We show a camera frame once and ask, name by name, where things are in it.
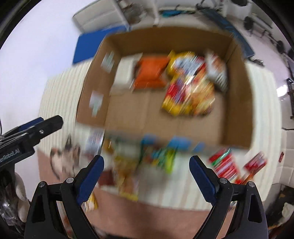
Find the screw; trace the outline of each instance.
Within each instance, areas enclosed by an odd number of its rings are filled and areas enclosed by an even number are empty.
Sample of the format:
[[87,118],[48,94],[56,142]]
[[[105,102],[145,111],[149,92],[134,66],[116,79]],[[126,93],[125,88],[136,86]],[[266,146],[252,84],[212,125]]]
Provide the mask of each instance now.
[[42,182],[39,182],[39,187],[44,187],[45,186],[45,182],[42,181]]
[[67,180],[66,180],[67,183],[72,183],[73,181],[74,181],[73,177],[69,177],[69,178],[67,178]]
[[224,177],[221,177],[220,178],[220,182],[223,183],[223,184],[225,184],[225,183],[228,182],[228,180],[226,178],[224,178]]
[[249,185],[250,187],[255,187],[255,184],[254,184],[254,182],[252,182],[252,181],[249,181],[249,182],[248,182],[248,185]]

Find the orange package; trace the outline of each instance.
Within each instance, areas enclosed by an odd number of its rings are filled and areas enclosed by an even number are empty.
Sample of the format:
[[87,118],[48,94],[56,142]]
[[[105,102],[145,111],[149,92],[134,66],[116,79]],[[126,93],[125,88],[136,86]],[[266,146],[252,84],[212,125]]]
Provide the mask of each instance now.
[[133,83],[133,89],[159,89],[166,86],[161,78],[169,57],[142,57],[137,63],[137,77]]

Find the blue mat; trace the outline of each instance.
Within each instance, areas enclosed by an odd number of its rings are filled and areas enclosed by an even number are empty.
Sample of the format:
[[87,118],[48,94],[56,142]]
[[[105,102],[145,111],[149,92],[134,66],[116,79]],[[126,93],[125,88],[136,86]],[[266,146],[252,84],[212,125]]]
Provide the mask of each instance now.
[[80,35],[76,44],[73,64],[94,57],[106,35],[125,31],[127,31],[126,26],[116,26]]

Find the brown floor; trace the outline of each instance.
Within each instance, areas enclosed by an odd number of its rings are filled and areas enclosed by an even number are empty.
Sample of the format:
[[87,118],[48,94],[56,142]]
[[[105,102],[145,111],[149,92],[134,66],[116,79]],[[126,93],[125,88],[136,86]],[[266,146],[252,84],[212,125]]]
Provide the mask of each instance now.
[[[38,151],[40,179],[58,183],[52,173],[49,158]],[[99,229],[114,235],[138,239],[190,239],[201,227],[208,211],[188,211],[158,208],[135,203],[94,189],[99,208],[87,213],[89,221]],[[229,212],[218,238],[225,236],[233,212]]]

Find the cardboard box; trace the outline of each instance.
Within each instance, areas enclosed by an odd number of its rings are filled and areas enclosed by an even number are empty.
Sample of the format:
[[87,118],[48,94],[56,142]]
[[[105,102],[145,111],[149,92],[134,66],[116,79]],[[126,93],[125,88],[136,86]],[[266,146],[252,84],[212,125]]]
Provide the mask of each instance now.
[[[166,90],[126,91],[109,96],[121,57],[213,50],[227,64],[229,91],[216,92],[212,112],[204,117],[172,117],[163,110]],[[253,131],[253,101],[240,46],[229,35],[188,27],[154,27],[108,36],[101,43],[84,81],[77,122],[103,127],[107,133],[155,135],[164,141],[174,136],[209,145],[248,149]]]

